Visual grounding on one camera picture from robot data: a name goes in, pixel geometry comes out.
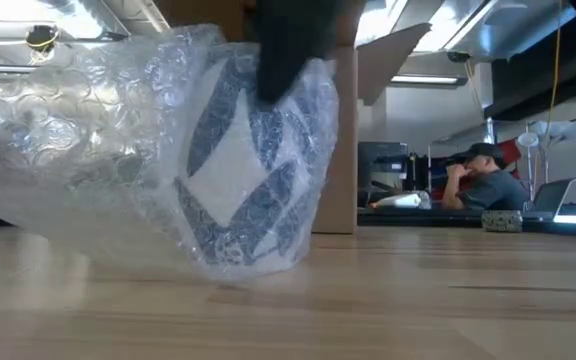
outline black cap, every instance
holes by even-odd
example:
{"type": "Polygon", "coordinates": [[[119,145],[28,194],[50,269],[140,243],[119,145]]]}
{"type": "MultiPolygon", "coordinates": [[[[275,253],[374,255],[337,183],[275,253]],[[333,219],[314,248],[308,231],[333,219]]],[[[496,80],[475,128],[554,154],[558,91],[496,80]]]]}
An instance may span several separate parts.
{"type": "Polygon", "coordinates": [[[468,150],[454,154],[450,158],[464,163],[472,160],[477,155],[490,156],[500,169],[504,169],[507,166],[504,161],[504,151],[497,145],[487,143],[473,144],[468,150]]]}

